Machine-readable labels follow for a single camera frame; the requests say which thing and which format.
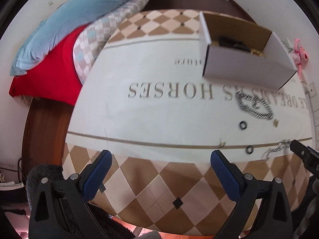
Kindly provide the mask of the pink panther plush toy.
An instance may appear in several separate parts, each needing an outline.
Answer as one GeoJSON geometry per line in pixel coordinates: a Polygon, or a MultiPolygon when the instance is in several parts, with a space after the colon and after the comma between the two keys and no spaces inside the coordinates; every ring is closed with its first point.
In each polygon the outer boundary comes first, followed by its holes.
{"type": "Polygon", "coordinates": [[[300,39],[295,38],[292,58],[297,67],[298,76],[300,80],[302,80],[303,70],[307,66],[307,63],[309,61],[309,56],[307,54],[307,51],[303,48],[300,39]]]}

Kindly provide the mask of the black smart watch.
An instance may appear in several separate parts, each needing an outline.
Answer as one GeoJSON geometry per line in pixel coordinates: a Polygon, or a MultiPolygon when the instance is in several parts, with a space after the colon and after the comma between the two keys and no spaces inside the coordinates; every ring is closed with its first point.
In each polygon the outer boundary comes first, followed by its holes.
{"type": "Polygon", "coordinates": [[[233,40],[227,37],[220,37],[219,38],[219,46],[223,46],[226,48],[231,48],[231,49],[237,49],[245,52],[251,52],[251,49],[245,45],[241,41],[233,40]]]}

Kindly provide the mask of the white cardboard box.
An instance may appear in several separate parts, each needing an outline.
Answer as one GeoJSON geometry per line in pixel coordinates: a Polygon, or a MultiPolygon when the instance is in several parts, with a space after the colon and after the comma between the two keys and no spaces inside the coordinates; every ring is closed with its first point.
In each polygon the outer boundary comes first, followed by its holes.
{"type": "Polygon", "coordinates": [[[225,14],[201,11],[199,52],[205,78],[233,80],[278,91],[297,72],[275,32],[225,14]],[[251,52],[219,46],[219,38],[241,41],[251,52]]]}

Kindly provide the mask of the checkered brown tablecloth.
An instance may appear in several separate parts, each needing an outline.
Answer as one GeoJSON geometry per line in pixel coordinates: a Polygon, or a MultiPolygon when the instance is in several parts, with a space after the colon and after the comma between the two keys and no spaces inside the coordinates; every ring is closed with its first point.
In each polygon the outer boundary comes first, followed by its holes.
{"type": "MultiPolygon", "coordinates": [[[[142,37],[194,35],[198,38],[199,62],[202,64],[199,14],[195,10],[140,12],[125,19],[105,46],[142,37]]],[[[297,72],[290,81],[294,78],[301,83],[297,72]]],[[[235,99],[241,110],[265,120],[274,117],[269,93],[279,93],[287,84],[275,91],[233,80],[214,80],[258,88],[258,93],[245,93],[239,89],[235,92],[235,99]]],[[[243,173],[250,173],[259,180],[271,181],[279,177],[289,205],[295,209],[305,195],[309,172],[301,159],[289,150],[289,141],[282,140],[276,147],[268,148],[260,160],[232,163],[243,173]]],[[[73,171],[82,171],[102,151],[72,145],[67,141],[65,150],[65,176],[73,171]]],[[[93,203],[127,223],[172,234],[210,236],[217,233],[234,207],[211,168],[210,159],[201,163],[167,162],[114,153],[112,159],[102,191],[97,193],[93,203]]]]}

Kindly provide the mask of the red blanket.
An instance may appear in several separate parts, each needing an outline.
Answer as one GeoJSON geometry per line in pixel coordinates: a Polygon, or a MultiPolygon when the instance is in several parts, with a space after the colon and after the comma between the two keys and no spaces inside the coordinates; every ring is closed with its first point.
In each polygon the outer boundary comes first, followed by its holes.
{"type": "Polygon", "coordinates": [[[14,77],[11,97],[31,96],[74,106],[82,88],[73,60],[73,47],[85,25],[67,35],[36,67],[14,77]]]}

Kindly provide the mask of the blue quilt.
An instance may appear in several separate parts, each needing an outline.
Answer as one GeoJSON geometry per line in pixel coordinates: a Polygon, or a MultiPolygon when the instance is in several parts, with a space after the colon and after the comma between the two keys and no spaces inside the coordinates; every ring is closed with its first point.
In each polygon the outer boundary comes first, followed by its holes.
{"type": "Polygon", "coordinates": [[[72,31],[119,8],[127,1],[68,0],[42,21],[19,48],[12,62],[10,75],[25,75],[72,31]]]}

